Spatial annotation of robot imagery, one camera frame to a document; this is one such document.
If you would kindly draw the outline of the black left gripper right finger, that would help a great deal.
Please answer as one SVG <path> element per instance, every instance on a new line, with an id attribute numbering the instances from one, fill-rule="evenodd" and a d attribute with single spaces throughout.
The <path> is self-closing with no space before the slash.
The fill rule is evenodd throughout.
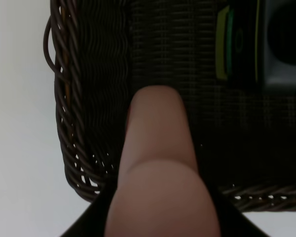
<path id="1" fill-rule="evenodd" d="M 222 237 L 263 237 L 264 232 L 248 220 L 219 190 L 205 185 L 213 200 Z"/>

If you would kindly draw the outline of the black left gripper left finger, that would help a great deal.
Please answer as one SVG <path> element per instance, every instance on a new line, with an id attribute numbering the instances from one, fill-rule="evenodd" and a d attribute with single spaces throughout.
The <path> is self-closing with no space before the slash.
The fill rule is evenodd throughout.
<path id="1" fill-rule="evenodd" d="M 114 173 L 92 186 L 76 188 L 77 194 L 90 202 L 82 215 L 62 234 L 63 237 L 103 237 L 109 208 L 117 188 L 118 174 Z"/>

